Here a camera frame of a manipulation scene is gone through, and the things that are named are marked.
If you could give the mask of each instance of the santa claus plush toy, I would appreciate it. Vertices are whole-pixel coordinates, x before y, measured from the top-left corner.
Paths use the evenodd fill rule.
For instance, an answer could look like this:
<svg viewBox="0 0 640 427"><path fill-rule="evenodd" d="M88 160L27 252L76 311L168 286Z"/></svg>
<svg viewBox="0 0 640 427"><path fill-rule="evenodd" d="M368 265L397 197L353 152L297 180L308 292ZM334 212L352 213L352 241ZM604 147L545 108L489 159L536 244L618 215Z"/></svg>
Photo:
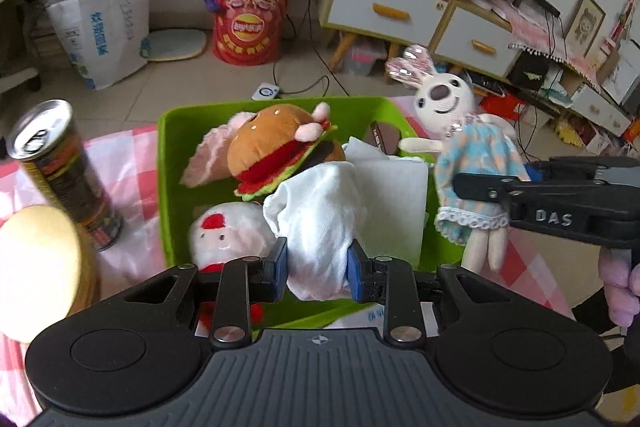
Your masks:
<svg viewBox="0 0 640 427"><path fill-rule="evenodd" d="M210 208L192 225L189 233L191 258L201 273L222 271L227 261L247 255L264 257L276 241L258 203L222 203ZM213 307L202 306L200 321L208 328ZM251 306L254 323L262 310Z"/></svg>

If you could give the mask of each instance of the chair wheel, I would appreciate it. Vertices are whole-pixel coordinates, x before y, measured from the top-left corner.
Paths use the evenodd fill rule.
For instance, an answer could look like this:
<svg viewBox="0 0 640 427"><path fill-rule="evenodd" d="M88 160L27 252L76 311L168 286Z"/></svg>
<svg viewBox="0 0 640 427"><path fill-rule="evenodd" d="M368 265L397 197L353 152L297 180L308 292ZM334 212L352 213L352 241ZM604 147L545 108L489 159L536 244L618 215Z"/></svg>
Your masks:
<svg viewBox="0 0 640 427"><path fill-rule="evenodd" d="M29 89L31 92L39 91L41 87L42 79L40 78L40 75L34 76L33 78L27 80L27 89Z"/></svg>

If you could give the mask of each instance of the lay's logo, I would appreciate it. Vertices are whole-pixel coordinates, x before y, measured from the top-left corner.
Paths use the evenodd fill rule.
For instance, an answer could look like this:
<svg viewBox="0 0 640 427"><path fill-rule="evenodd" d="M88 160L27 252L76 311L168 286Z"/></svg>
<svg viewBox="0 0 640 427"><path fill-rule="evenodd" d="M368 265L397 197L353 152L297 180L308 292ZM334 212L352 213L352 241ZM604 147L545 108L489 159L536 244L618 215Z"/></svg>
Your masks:
<svg viewBox="0 0 640 427"><path fill-rule="evenodd" d="M231 32L244 42L255 41L264 30L264 21L253 13L241 13L231 23Z"/></svg>

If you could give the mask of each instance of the bunny doll dress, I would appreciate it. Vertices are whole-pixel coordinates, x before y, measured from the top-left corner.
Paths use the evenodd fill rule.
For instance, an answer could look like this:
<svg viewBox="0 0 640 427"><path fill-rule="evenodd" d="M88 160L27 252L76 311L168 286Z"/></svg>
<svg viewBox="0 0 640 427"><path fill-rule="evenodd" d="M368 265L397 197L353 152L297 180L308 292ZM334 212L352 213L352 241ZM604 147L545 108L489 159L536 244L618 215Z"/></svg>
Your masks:
<svg viewBox="0 0 640 427"><path fill-rule="evenodd" d="M511 139L476 115L452 126L435 168L440 208L435 227L457 245L466 245L472 229L495 230L509 224L509 214L498 203L461 200L453 190L457 172L517 176L528 181L527 171Z"/></svg>

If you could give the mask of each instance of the orange drawer handle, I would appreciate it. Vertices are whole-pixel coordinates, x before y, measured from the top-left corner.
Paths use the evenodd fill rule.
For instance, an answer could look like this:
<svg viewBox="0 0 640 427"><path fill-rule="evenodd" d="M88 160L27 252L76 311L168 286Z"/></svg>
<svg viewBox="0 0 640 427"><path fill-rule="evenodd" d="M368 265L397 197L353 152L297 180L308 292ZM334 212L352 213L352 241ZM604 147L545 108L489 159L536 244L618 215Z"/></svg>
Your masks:
<svg viewBox="0 0 640 427"><path fill-rule="evenodd" d="M471 41L471 45L480 53L484 53L485 55L495 55L495 48L488 44L484 44L484 42Z"/></svg>
<svg viewBox="0 0 640 427"><path fill-rule="evenodd" d="M373 11L378 15L388 17L389 19L395 19L397 21L407 21L411 18L408 12L396 10L395 8L390 8L389 6L384 6L377 3L373 3Z"/></svg>

